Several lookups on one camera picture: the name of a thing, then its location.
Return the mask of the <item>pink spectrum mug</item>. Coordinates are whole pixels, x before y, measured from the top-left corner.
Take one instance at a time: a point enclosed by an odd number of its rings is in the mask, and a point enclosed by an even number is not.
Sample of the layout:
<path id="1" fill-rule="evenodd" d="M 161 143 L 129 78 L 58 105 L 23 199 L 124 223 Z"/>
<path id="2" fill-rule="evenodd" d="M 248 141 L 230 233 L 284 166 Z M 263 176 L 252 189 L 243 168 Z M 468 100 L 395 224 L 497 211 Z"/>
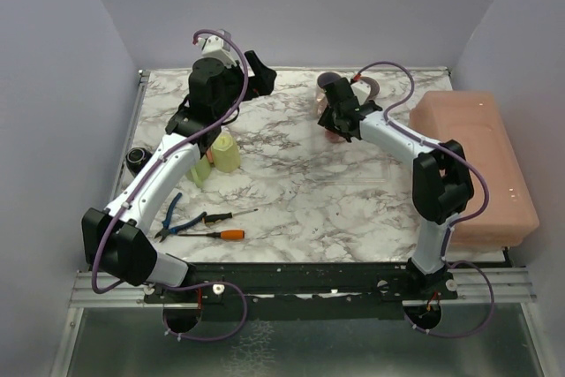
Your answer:
<path id="1" fill-rule="evenodd" d="M 324 136 L 325 139 L 330 142 L 330 143 L 334 143 L 334 144 L 338 144 L 338 143 L 342 143 L 345 141 L 345 139 L 341 136 L 339 136 L 338 134 L 335 134 L 329 130 L 326 130 L 324 132 Z"/>

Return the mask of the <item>purple mug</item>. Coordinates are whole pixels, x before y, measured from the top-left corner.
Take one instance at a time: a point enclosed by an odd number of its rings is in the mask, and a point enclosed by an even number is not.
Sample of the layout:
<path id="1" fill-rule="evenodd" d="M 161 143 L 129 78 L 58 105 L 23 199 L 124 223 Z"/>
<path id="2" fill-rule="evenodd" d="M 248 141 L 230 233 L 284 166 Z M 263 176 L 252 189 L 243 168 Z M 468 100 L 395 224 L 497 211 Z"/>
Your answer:
<path id="1" fill-rule="evenodd" d="M 368 98 L 375 98 L 380 92 L 379 82 L 371 77 L 361 76 L 353 85 L 367 92 Z"/>

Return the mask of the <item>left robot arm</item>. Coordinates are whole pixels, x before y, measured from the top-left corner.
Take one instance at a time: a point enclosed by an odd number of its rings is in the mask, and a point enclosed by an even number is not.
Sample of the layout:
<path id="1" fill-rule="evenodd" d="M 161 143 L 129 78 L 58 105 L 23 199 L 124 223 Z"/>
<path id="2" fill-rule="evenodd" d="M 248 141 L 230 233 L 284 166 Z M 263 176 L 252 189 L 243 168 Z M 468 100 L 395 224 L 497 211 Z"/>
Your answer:
<path id="1" fill-rule="evenodd" d="M 81 221 L 84 251 L 93 270 L 102 270 L 133 286 L 164 285 L 182 302 L 194 293 L 189 265 L 157 251 L 147 238 L 151 224 L 179 180 L 194 167 L 237 109 L 274 91 L 276 72 L 254 51 L 245 52 L 252 76 L 238 65 L 204 57 L 192 66 L 188 93 L 170 118 L 165 134 L 147 164 L 130 185 L 102 210 L 89 208 Z"/>

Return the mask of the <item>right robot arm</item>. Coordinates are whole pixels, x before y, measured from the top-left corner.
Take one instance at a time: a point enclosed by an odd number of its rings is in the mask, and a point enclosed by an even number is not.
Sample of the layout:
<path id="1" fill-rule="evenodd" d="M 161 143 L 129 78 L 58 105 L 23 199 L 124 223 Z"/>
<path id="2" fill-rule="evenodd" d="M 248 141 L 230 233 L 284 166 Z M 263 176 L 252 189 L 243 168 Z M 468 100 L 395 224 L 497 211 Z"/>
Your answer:
<path id="1" fill-rule="evenodd" d="M 447 272 L 451 225 L 474 196 L 463 147 L 454 140 L 427 140 L 385 118 L 382 107 L 373 101 L 360 103 L 361 89 L 335 72 L 322 73 L 317 85 L 327 101 L 318 125 L 348 142 L 359 139 L 375 145 L 409 167 L 412 204 L 421 223 L 405 287 L 414 298 L 426 298 Z"/>

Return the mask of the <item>light green mug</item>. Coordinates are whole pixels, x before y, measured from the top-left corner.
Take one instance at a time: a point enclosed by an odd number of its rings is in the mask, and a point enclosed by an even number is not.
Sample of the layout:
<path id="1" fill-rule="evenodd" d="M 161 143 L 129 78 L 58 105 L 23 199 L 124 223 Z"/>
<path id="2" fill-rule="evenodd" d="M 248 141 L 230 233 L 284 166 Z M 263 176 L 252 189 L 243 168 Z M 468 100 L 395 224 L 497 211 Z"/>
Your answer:
<path id="1" fill-rule="evenodd" d="M 198 163 L 190 168 L 185 176 L 186 178 L 193 182 L 198 188 L 204 186 L 204 182 L 208 179 L 211 174 L 211 164 L 206 156 L 202 157 Z"/>

